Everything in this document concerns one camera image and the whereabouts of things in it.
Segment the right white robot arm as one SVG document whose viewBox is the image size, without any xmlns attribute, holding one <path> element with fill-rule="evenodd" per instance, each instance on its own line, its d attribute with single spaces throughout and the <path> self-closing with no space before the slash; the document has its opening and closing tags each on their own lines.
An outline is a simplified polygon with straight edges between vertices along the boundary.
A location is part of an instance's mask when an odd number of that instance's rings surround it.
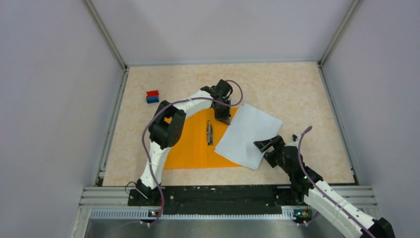
<svg viewBox="0 0 420 238">
<path fill-rule="evenodd" d="M 306 204 L 324 216 L 346 238 L 393 238 L 392 225 L 376 219 L 339 195 L 317 172 L 303 161 L 301 135 L 286 143 L 280 135 L 253 144 L 272 166 L 279 166 L 289 177 L 290 197 L 296 204 Z"/>
</svg>

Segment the white paper sheets stack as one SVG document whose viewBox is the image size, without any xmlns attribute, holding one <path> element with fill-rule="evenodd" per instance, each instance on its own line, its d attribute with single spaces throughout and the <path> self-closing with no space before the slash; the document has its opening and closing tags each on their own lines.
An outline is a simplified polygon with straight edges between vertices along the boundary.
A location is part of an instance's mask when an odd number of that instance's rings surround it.
<svg viewBox="0 0 420 238">
<path fill-rule="evenodd" d="M 216 145 L 215 153 L 240 166 L 257 170 L 263 153 L 254 142 L 276 136 L 282 125 L 282 120 L 244 104 Z"/>
</svg>

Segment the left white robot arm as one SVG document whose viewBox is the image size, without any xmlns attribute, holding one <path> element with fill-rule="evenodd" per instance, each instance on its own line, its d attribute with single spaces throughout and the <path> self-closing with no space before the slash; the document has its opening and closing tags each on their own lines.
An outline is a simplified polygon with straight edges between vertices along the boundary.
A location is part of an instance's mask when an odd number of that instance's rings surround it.
<svg viewBox="0 0 420 238">
<path fill-rule="evenodd" d="M 190 116 L 213 109 L 216 121 L 230 125 L 231 80 L 219 80 L 214 86 L 204 86 L 192 96 L 176 102 L 162 101 L 145 131 L 150 133 L 150 145 L 145 147 L 147 165 L 136 182 L 136 191 L 147 205 L 153 205 L 161 194 L 161 174 L 170 149 L 180 140 L 184 123 Z"/>
</svg>

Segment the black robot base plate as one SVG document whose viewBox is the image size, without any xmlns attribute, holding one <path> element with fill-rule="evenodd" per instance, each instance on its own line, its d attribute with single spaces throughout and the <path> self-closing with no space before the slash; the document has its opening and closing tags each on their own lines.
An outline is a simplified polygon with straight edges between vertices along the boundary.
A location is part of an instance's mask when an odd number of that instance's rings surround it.
<svg viewBox="0 0 420 238">
<path fill-rule="evenodd" d="M 129 192 L 128 206 L 160 205 L 165 215 L 281 215 L 288 209 L 293 218 L 314 215 L 289 186 L 166 186 L 149 198 L 136 189 Z"/>
</svg>

